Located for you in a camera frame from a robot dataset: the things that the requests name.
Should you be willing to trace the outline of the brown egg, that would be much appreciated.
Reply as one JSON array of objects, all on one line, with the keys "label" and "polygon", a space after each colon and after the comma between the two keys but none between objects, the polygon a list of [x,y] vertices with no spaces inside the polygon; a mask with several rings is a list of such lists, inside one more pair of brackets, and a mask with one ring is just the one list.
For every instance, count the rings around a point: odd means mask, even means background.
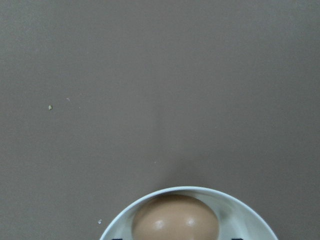
[{"label": "brown egg", "polygon": [[162,195],[142,205],[131,225],[134,240],[217,240],[220,224],[215,212],[186,195]]}]

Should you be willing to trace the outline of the white round bowl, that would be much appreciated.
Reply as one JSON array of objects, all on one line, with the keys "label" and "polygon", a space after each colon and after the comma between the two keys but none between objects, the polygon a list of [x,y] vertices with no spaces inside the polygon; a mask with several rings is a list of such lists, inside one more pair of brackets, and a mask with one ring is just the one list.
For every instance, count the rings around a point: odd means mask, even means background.
[{"label": "white round bowl", "polygon": [[131,240],[132,223],[138,209],[146,202],[164,195],[184,195],[196,198],[209,206],[219,221],[219,240],[242,237],[244,240],[276,240],[270,226],[253,209],[224,192],[200,186],[175,186],[149,193],[123,209],[107,226],[101,240],[122,236]]}]

